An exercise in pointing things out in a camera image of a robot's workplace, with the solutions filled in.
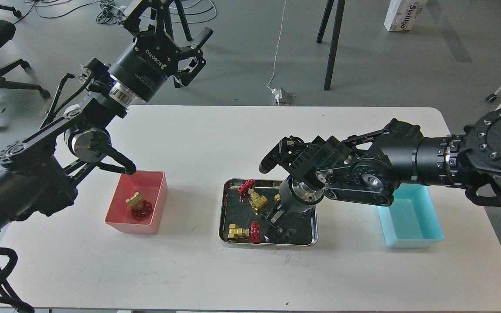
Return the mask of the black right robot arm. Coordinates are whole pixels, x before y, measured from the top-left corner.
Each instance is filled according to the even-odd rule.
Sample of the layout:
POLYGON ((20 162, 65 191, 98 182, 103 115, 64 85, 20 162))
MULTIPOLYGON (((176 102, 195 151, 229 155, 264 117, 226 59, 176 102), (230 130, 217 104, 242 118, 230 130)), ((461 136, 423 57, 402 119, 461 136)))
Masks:
POLYGON ((392 119, 383 129, 346 140, 284 137, 262 159, 289 176, 268 221, 305 212, 323 198, 390 206, 401 184, 465 190, 478 206, 501 207, 501 108, 464 127, 460 135, 426 137, 417 125, 392 119))

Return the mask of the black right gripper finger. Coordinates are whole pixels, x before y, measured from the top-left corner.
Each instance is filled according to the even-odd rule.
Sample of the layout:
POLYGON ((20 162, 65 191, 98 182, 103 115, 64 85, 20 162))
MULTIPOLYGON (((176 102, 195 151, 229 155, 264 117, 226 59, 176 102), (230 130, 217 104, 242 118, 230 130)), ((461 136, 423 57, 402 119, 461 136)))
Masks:
POLYGON ((284 208, 272 209, 266 214, 266 221, 274 228, 280 226, 283 218, 287 215, 287 210, 284 208))

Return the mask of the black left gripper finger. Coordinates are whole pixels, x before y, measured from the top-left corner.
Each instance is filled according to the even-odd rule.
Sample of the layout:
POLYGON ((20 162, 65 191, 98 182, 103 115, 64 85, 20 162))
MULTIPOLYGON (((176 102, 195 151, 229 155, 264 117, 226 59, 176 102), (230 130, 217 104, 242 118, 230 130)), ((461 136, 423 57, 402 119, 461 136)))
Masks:
POLYGON ((203 28, 200 34, 193 39, 191 45, 182 47, 180 53, 174 56, 174 58, 179 61, 189 60, 189 63, 184 69, 178 70, 177 73, 174 74, 174 86, 176 88, 187 87, 206 65, 202 48, 212 34, 213 30, 211 28, 203 28))
POLYGON ((174 48, 171 38, 171 18, 169 5, 172 0, 133 0, 124 11, 121 25, 133 36, 130 48, 141 39, 143 45, 151 48, 174 48))

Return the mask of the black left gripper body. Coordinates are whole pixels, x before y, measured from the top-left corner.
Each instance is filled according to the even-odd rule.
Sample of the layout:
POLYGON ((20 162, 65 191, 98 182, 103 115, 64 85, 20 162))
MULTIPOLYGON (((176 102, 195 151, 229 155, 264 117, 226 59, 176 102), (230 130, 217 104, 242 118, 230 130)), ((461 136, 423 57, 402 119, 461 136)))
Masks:
POLYGON ((167 33, 138 33, 109 73, 136 97, 149 103, 178 70, 179 46, 167 33))

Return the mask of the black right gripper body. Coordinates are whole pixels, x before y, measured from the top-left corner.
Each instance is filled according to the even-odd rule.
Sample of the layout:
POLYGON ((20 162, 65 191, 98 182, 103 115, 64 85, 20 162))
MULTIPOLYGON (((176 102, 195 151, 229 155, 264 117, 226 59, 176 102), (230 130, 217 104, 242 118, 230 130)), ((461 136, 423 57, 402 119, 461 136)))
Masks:
POLYGON ((280 185, 281 201, 273 204, 273 209, 284 208, 289 212, 303 213, 324 198, 322 190, 313 190, 304 182, 289 176, 280 185))

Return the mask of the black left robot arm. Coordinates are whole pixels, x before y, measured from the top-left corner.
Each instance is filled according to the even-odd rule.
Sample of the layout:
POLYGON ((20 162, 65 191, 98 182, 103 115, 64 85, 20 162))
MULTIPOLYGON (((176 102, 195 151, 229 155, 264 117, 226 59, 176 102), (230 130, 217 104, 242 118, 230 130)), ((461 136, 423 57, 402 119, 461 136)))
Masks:
MULTIPOLYGON (((169 78, 175 87, 186 87, 203 69, 202 47, 213 34, 204 28, 194 40, 184 25, 190 44, 178 46, 173 38, 169 0, 134 0, 119 23, 133 42, 112 65, 92 59, 75 93, 88 91, 77 106, 58 117, 57 101, 64 77, 39 130, 0 152, 0 230, 13 221, 24 221, 34 212, 46 216, 71 206, 77 186, 94 168, 132 175, 137 167, 111 143, 106 127, 123 118, 138 100, 148 103, 169 78)), ((8 283, 18 261, 11 248, 0 247, 0 303, 20 313, 34 308, 22 301, 8 283)))

